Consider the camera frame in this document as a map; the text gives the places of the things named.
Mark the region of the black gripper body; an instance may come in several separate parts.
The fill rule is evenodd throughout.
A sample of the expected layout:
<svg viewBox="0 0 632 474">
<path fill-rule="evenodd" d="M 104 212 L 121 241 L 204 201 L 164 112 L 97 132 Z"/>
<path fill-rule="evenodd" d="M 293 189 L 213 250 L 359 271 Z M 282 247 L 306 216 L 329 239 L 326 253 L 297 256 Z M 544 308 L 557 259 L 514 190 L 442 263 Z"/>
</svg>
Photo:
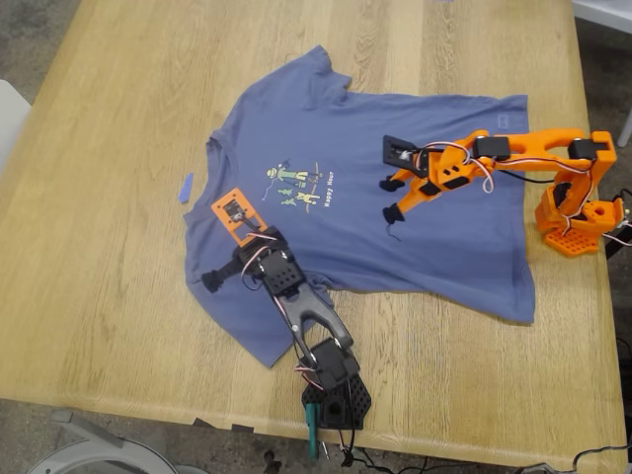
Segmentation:
<svg viewBox="0 0 632 474">
<path fill-rule="evenodd" d="M 290 289 L 291 251 L 277 229 L 249 230 L 233 252 L 248 289 Z"/>
</svg>

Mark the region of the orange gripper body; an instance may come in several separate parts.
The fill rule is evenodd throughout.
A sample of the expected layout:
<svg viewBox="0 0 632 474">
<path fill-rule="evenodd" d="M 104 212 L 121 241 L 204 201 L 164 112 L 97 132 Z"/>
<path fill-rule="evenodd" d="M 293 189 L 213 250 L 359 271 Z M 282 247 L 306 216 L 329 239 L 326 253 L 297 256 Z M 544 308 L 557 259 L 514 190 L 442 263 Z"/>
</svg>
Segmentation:
<svg viewBox="0 0 632 474">
<path fill-rule="evenodd" d="M 407 153 L 414 177 L 409 192 L 416 198 L 437 198 L 481 178 L 482 190 L 489 192 L 489 168 L 474 158 L 469 149 L 455 142 L 431 142 Z"/>
</svg>

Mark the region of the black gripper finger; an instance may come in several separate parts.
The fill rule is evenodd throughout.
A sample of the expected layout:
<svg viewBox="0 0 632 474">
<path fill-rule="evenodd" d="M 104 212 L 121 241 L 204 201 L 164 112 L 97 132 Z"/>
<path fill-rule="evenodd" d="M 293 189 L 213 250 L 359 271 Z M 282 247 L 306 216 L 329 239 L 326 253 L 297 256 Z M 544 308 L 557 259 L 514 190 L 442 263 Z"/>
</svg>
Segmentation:
<svg viewBox="0 0 632 474">
<path fill-rule="evenodd" d="M 240 265 L 225 265 L 218 270 L 212 270 L 202 274 L 200 280 L 210 293 L 215 293 L 227 279 L 240 273 Z"/>
</svg>

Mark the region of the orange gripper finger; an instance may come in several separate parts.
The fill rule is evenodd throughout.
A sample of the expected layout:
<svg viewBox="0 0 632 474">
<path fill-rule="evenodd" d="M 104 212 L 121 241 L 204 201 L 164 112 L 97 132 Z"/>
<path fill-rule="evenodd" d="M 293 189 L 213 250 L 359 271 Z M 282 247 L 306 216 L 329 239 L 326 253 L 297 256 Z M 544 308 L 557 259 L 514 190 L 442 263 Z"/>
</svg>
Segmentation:
<svg viewBox="0 0 632 474">
<path fill-rule="evenodd" d="M 379 182 L 379 188 L 386 192 L 395 192 L 405 185 L 411 192 L 416 192 L 426 183 L 426 169 L 399 168 L 394 174 L 388 175 Z"/>
<path fill-rule="evenodd" d="M 395 203 L 382 209 L 382 215 L 387 223 L 405 221 L 404 214 L 421 202 L 434 199 L 437 196 L 437 186 L 429 180 L 421 186 L 416 192 L 408 189 L 405 194 Z"/>
</svg>

